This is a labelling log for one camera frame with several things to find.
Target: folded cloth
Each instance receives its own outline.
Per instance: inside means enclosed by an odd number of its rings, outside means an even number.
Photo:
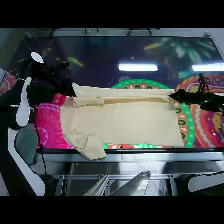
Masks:
[[[69,144],[89,159],[106,157],[103,143],[183,147],[170,89],[101,89],[73,84],[61,107]]]

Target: black wire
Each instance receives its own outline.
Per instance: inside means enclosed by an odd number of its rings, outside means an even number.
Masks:
[[[42,161],[43,161],[43,164],[44,164],[45,186],[46,186],[46,193],[48,193],[49,187],[48,187],[48,182],[47,182],[47,167],[46,167],[46,163],[45,163],[45,159],[44,159],[44,155],[43,155],[44,146],[40,141],[40,133],[39,133],[38,128],[37,128],[37,123],[36,123],[34,110],[31,113],[32,113],[32,116],[33,116],[33,123],[34,123],[35,129],[36,129],[38,143],[39,143],[39,146],[40,146],[40,153],[41,153]]]

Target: beige cloth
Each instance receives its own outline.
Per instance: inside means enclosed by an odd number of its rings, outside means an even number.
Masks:
[[[73,84],[61,107],[65,139],[89,159],[106,157],[103,143],[183,147],[170,89],[103,89]]]

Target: pink fabric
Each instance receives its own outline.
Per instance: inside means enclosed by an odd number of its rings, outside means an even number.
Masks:
[[[42,103],[38,107],[37,127],[40,133],[40,141],[45,148],[74,148],[64,139],[60,122],[60,106],[63,105],[66,96],[56,94],[51,103]]]

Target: pink mat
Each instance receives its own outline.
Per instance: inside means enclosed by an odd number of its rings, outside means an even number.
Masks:
[[[42,103],[38,106],[37,127],[40,141],[45,148],[74,148],[64,139],[60,122],[60,106],[66,96],[56,94],[51,103]]]

